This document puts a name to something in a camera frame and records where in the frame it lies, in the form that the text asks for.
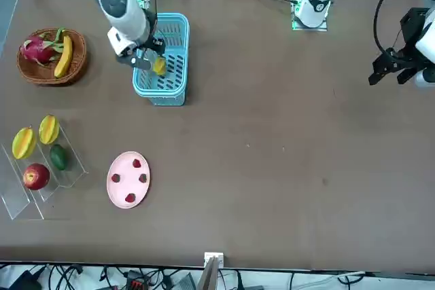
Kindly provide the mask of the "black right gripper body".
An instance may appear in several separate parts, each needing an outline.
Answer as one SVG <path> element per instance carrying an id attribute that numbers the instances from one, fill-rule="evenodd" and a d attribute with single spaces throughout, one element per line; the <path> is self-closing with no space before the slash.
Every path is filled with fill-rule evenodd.
<path id="1" fill-rule="evenodd" d="M 154 58 L 154 50 L 153 43 L 147 42 L 143 44 L 141 47 L 137 48 L 136 55 L 142 59 L 153 59 Z"/>

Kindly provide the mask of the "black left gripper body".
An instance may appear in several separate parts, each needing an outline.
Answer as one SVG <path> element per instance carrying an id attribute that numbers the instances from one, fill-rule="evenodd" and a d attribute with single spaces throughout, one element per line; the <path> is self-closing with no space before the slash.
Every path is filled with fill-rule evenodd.
<path id="1" fill-rule="evenodd" d="M 404 47 L 403 53 L 409 53 L 415 48 L 415 44 L 421 37 L 426 14 L 429 11 L 427 7 L 412 7 L 400 20 Z"/>

